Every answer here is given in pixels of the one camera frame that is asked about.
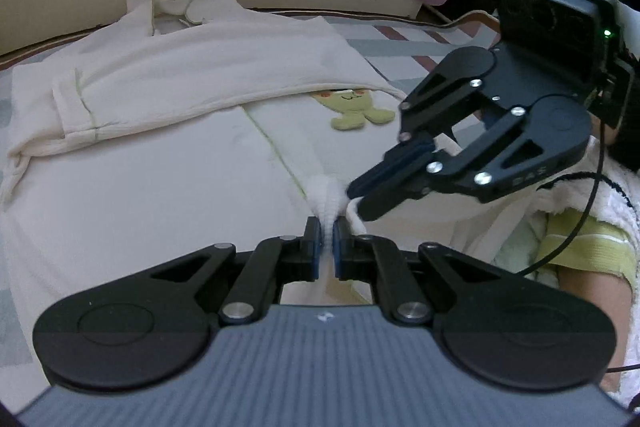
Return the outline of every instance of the metal screw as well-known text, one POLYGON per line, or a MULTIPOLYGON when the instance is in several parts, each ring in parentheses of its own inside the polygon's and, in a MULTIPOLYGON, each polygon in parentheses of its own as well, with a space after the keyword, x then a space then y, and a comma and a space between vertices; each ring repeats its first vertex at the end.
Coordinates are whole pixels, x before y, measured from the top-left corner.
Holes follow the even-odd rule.
POLYGON ((423 319, 429 314, 429 308, 422 302, 405 302, 398 306, 398 313, 406 319, 423 319))
POLYGON ((222 308, 222 312, 230 319, 245 319, 254 312, 254 307, 246 302, 231 302, 222 308))
POLYGON ((427 172, 430 172, 431 174, 435 174, 440 171, 442 171, 442 163, 440 162, 431 162, 427 165, 427 172))
POLYGON ((492 175, 488 172, 478 172, 474 181, 476 182, 476 185, 488 185, 493 179, 492 175))

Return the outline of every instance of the yellow cartoon character applique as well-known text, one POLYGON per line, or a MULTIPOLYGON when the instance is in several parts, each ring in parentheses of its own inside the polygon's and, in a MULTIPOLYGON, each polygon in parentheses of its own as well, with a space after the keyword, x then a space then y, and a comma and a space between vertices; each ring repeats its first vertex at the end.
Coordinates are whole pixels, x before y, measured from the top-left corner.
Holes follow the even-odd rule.
POLYGON ((367 120, 382 125, 396 118, 393 111, 373 107, 371 93, 365 89, 321 91, 311 96, 324 107, 342 113, 341 117, 333 118, 331 121, 331 127, 338 131, 360 129, 367 120))

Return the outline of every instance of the gray ribbed surface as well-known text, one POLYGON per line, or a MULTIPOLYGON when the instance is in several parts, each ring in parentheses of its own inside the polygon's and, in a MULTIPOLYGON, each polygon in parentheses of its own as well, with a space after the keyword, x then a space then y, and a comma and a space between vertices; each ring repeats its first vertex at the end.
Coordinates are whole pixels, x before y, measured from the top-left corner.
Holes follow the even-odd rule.
POLYGON ((615 427, 626 412, 594 385, 554 395, 486 386, 453 367, 427 330, 377 307, 273 306, 225 328, 189 372, 128 396, 55 387, 28 427, 615 427))

